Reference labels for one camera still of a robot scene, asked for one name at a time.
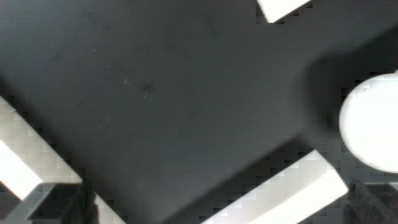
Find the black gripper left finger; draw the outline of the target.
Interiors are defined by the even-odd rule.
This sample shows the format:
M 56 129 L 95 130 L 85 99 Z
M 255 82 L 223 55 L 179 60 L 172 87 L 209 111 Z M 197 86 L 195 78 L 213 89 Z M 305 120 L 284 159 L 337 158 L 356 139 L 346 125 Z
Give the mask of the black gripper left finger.
M 85 183 L 42 183 L 0 224 L 95 224 L 94 191 Z

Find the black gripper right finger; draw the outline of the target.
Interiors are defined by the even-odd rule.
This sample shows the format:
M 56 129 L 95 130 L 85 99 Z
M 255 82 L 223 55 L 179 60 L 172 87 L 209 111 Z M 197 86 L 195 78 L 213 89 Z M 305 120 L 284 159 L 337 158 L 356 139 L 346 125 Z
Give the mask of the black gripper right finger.
M 398 224 L 398 190 L 387 183 L 351 185 L 346 224 Z

